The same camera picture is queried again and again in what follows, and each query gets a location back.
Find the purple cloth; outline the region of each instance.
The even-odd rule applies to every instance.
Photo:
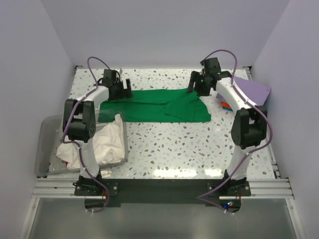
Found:
[[[245,80],[236,76],[234,77],[234,80],[238,87],[245,93],[245,95],[257,105],[262,106],[265,103],[271,90],[270,87],[264,86],[263,84],[255,81]],[[216,98],[220,101],[226,102],[225,98],[219,93],[217,94]]]

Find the glass panel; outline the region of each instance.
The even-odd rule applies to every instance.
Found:
[[[31,239],[294,239],[284,199],[246,199],[232,216],[204,205],[123,204],[91,214],[83,199],[41,199]]]

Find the red object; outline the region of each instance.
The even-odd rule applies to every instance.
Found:
[[[221,105],[222,105],[222,106],[224,106],[224,107],[226,107],[226,108],[231,109],[230,105],[229,105],[229,104],[227,104],[227,103],[225,103],[225,102],[222,102],[222,103],[221,103]]]

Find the metal frame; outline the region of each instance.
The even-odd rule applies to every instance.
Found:
[[[19,239],[28,239],[31,233],[33,221],[35,218],[36,211],[39,206],[40,198],[31,198],[28,211],[26,212],[26,216],[22,225],[22,229],[20,232]]]
[[[301,223],[300,217],[296,210],[296,204],[294,199],[286,199],[287,208],[290,214],[291,221],[293,223],[293,227],[297,236],[297,239],[305,239],[306,234],[303,229],[303,225]]]
[[[100,199],[101,196],[75,196],[75,187],[72,183],[77,178],[72,179],[50,179],[39,178],[36,181],[32,197],[33,198],[86,198]],[[242,197],[248,199],[293,199],[293,192],[288,179],[251,179],[248,180],[252,196]],[[234,199],[235,197],[223,196],[220,199]]]

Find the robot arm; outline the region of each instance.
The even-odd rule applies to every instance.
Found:
[[[80,163],[80,176],[83,178],[91,178],[85,169],[95,178],[100,173],[94,155],[92,139],[96,131],[95,107],[106,100],[132,97],[130,80],[126,79],[123,82],[117,78],[117,74],[119,73],[115,70],[104,70],[103,78],[101,78],[102,83],[97,88],[93,89],[89,95],[83,95],[75,100],[66,100],[64,105],[63,131],[65,131],[75,104],[81,101],[76,108],[66,135],[71,141],[77,143],[76,146],[81,148],[83,163]]]
[[[187,91],[192,92],[195,90],[199,96],[209,96],[210,88],[213,88],[226,99],[235,113],[235,120],[231,130],[235,147],[230,165],[225,170],[224,178],[227,178],[236,169],[246,153],[260,145],[261,141],[266,138],[267,122],[238,95],[239,92],[250,104],[257,105],[241,91],[235,81],[233,81],[233,84],[231,83],[231,74],[227,71],[221,71],[217,58],[205,59],[201,64],[204,66],[201,72],[193,71],[191,73]],[[257,108],[267,116],[265,106],[257,106]],[[233,186],[245,183],[251,156],[252,154],[248,155],[232,176],[230,183]]]

